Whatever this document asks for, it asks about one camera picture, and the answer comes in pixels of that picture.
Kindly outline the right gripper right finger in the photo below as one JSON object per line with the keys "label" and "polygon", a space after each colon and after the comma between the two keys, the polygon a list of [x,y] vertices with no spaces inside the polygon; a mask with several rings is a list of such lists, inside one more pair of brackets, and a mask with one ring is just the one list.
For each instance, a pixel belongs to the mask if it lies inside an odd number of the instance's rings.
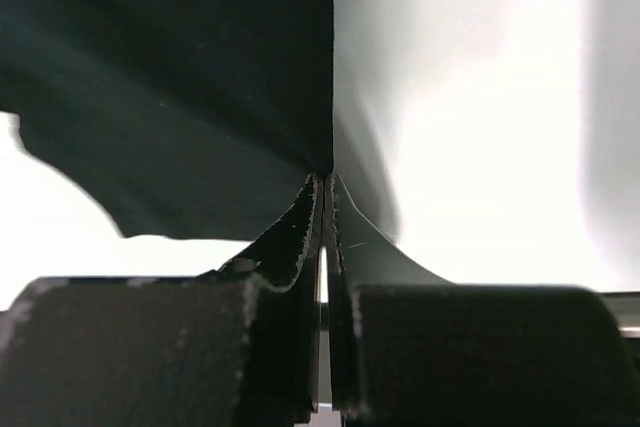
{"label": "right gripper right finger", "polygon": [[332,404],[346,426],[635,426],[627,299],[461,285],[424,269],[324,186]]}

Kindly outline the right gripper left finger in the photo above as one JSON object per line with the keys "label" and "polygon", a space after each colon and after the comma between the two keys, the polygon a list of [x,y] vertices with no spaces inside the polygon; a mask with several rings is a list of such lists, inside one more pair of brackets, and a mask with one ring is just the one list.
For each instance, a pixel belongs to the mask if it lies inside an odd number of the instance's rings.
{"label": "right gripper left finger", "polygon": [[317,408],[321,184],[221,269],[50,277],[1,317],[5,426],[291,426]]}

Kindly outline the black t shirt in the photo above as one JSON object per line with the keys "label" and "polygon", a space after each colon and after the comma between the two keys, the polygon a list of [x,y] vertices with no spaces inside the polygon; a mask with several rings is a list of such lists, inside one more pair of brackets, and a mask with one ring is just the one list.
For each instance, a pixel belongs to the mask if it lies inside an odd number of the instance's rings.
{"label": "black t shirt", "polygon": [[333,0],[1,0],[1,108],[126,237],[250,240],[333,167]]}

